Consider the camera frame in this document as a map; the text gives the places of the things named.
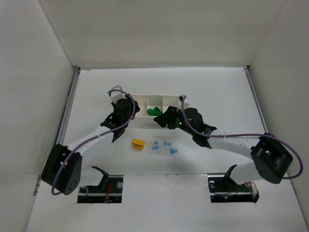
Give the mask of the small green lego brick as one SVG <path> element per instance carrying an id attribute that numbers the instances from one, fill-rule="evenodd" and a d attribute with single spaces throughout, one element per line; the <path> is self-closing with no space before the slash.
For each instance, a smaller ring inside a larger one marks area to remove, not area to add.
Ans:
<path id="1" fill-rule="evenodd" d="M 147 113 L 149 116 L 160 116 L 163 114 L 162 111 L 158 107 L 148 108 Z"/>

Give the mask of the yellow striped lego body brick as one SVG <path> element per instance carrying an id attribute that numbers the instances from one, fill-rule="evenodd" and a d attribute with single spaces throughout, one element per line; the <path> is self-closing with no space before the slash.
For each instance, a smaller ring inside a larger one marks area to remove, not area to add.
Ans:
<path id="1" fill-rule="evenodd" d="M 145 141 L 133 139 L 131 145 L 136 150 L 143 150 L 145 148 Z"/>

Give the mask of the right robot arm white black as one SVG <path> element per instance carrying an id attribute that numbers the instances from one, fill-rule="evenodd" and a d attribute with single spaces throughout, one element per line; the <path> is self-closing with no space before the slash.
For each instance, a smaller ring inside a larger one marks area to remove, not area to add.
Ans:
<path id="1" fill-rule="evenodd" d="M 270 134 L 230 137 L 216 127 L 205 124 L 195 108 L 182 111 L 170 106 L 154 121 L 163 128 L 179 128 L 190 134 L 200 147 L 225 150 L 251 159 L 243 165 L 233 164 L 228 169 L 225 178 L 230 184 L 242 185 L 260 179 L 279 184 L 293 160 L 285 147 Z"/>

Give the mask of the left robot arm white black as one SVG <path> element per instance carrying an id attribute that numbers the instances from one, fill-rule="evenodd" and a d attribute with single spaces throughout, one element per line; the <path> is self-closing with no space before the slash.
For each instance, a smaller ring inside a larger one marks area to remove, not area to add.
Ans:
<path id="1" fill-rule="evenodd" d="M 123 91 L 113 99 L 112 106 L 113 112 L 93 132 L 69 145 L 53 146 L 41 174 L 42 181 L 51 186 L 52 195 L 69 195 L 77 187 L 106 188 L 108 173 L 94 164 L 92 168 L 99 174 L 86 173 L 83 160 L 102 152 L 105 146 L 119 139 L 140 111 L 138 103 Z"/>

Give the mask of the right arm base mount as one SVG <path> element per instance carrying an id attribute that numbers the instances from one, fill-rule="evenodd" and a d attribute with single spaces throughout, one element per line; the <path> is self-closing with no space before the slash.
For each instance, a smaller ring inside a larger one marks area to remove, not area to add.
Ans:
<path id="1" fill-rule="evenodd" d="M 232 165 L 225 174 L 208 175 L 208 188 L 211 203 L 257 203 L 259 191 L 254 182 L 237 184 L 230 178 L 236 165 Z"/>

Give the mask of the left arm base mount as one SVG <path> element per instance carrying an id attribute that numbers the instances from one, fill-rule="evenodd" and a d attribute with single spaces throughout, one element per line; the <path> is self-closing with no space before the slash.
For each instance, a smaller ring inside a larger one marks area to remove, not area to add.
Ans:
<path id="1" fill-rule="evenodd" d="M 85 174 L 78 192 L 77 203 L 121 203 L 123 193 L 123 175 L 109 175 L 97 166 L 92 166 L 96 173 Z"/>

